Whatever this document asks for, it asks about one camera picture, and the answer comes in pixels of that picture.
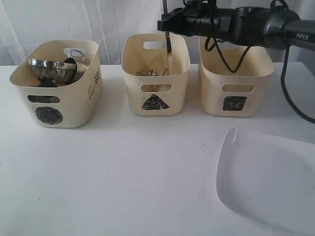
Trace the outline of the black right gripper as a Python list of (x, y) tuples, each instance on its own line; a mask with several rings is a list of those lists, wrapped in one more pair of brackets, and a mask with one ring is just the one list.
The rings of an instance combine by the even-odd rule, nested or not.
[[(199, 11), (186, 6), (163, 13), (157, 29), (187, 36), (216, 37), (240, 46), (270, 47), (271, 36), (265, 32), (269, 13), (267, 8), (253, 6), (214, 10), (205, 6)], [(183, 22), (170, 19), (182, 14)]]

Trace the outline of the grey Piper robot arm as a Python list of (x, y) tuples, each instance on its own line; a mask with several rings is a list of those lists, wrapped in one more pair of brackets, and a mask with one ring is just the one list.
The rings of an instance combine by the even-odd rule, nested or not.
[(192, 7), (186, 6), (163, 14), (157, 29), (185, 36), (216, 37), (239, 46), (315, 49), (315, 22), (300, 19), (292, 10), (280, 7), (204, 8), (196, 16), (191, 15), (191, 11)]

